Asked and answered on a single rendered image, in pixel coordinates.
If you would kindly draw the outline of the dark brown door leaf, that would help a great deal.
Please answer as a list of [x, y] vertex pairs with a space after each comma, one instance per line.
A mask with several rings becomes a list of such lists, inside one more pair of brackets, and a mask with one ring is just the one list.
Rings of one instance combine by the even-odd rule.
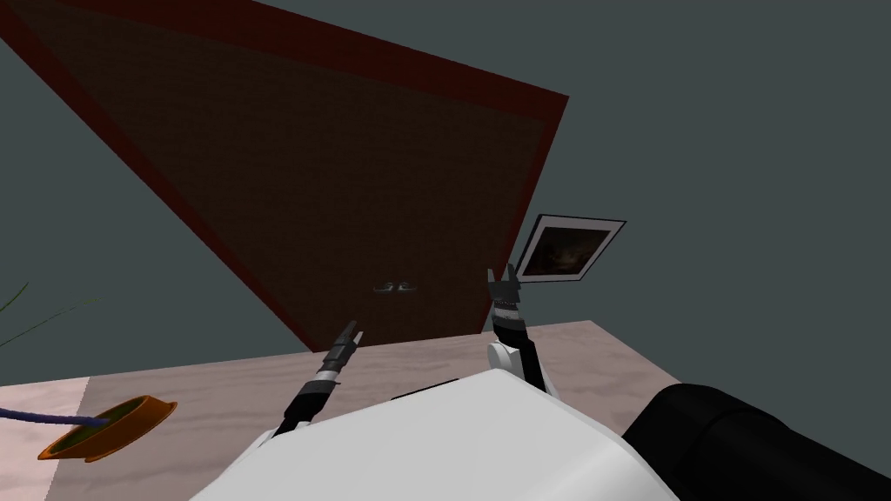
[[0, 38], [313, 351], [480, 332], [567, 104], [255, 0], [0, 0]]

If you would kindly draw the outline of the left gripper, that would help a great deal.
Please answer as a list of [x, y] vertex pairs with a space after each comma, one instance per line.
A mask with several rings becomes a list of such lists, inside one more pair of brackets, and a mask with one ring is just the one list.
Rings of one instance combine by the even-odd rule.
[[327, 372], [339, 373], [347, 365], [350, 358], [355, 354], [355, 346], [358, 346], [364, 335], [363, 331], [359, 331], [354, 337], [353, 331], [357, 325], [356, 321], [351, 321], [336, 339], [335, 344], [325, 356], [320, 370]]

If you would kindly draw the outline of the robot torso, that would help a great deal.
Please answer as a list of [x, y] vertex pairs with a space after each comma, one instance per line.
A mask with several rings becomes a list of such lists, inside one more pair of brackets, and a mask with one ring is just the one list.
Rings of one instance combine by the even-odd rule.
[[619, 435], [503, 370], [260, 438], [190, 501], [679, 501]]

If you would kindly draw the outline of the white framed dark picture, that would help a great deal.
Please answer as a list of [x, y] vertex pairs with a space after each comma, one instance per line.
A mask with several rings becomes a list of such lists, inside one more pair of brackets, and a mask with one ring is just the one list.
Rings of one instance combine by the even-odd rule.
[[515, 266], [521, 283], [580, 281], [618, 236], [623, 220], [540, 214]]

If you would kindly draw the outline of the orange pot with plant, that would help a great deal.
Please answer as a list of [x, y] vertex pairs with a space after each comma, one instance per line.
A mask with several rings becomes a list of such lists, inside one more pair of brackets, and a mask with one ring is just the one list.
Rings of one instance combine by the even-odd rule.
[[0, 407], [0, 418], [30, 424], [68, 425], [70, 429], [45, 446], [37, 458], [41, 461], [82, 459], [85, 463], [94, 463], [157, 428], [177, 407], [175, 401], [143, 395], [96, 416], [23, 412]]

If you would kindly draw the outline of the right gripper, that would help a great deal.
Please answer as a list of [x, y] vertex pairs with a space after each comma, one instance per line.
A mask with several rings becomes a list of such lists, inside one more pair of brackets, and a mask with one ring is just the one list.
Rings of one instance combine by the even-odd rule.
[[506, 280], [497, 281], [491, 268], [486, 270], [487, 283], [489, 283], [489, 295], [495, 304], [517, 305], [521, 302], [521, 283], [514, 264], [506, 265]]

